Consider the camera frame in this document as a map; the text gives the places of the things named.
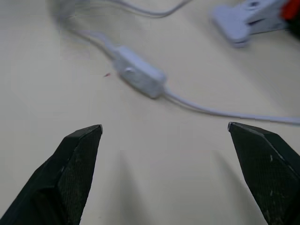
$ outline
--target white table surface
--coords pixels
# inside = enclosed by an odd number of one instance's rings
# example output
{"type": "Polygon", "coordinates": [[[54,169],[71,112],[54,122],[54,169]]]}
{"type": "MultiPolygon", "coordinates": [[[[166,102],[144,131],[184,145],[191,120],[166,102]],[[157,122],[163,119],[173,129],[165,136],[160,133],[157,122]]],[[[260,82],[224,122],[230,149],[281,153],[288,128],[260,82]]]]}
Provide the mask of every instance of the white table surface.
{"type": "MultiPolygon", "coordinates": [[[[220,3],[236,2],[195,0],[157,20],[106,8],[84,20],[164,70],[187,99],[300,116],[300,42],[278,31],[233,49],[208,19],[220,3]]],[[[0,215],[64,136],[93,124],[104,133],[82,225],[265,225],[227,124],[276,132],[300,153],[299,127],[213,117],[134,91],[102,52],[60,34],[40,0],[0,2],[0,68],[0,215]]]]}

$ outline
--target white cord switch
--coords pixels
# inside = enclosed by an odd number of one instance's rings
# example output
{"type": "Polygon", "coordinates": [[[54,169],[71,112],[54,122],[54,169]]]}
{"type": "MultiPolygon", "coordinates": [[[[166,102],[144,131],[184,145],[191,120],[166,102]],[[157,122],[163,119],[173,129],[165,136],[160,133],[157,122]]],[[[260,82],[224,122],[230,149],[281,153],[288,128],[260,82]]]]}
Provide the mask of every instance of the white cord switch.
{"type": "Polygon", "coordinates": [[[166,75],[129,48],[120,46],[116,49],[114,67],[125,81],[150,98],[164,93],[166,75]]]}

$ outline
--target desk surface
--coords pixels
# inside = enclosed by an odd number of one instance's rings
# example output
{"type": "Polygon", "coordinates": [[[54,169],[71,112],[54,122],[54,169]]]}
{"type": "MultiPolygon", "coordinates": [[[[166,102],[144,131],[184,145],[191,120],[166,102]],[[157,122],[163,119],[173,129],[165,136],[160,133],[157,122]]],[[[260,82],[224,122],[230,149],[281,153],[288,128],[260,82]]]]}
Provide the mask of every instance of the desk surface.
{"type": "MultiPolygon", "coordinates": [[[[176,0],[136,0],[164,9],[176,0]]],[[[116,8],[85,16],[168,75],[181,96],[218,109],[300,116],[300,42],[285,31],[233,49],[209,21],[230,0],[194,0],[165,19],[116,8]]],[[[239,121],[280,134],[300,153],[299,128],[212,117],[151,100],[118,78],[96,48],[60,33],[38,0],[0,2],[0,214],[76,129],[102,124],[82,225],[266,224],[227,132],[239,121]]]]}

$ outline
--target red object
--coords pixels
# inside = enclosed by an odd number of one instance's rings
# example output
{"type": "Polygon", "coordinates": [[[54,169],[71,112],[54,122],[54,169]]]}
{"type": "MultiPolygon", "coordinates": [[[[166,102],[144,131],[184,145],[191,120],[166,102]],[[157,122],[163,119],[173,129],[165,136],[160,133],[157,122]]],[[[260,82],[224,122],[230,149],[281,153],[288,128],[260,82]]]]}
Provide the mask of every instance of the red object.
{"type": "Polygon", "coordinates": [[[285,20],[292,20],[300,9],[300,0],[290,0],[283,8],[281,16],[285,20]]]}

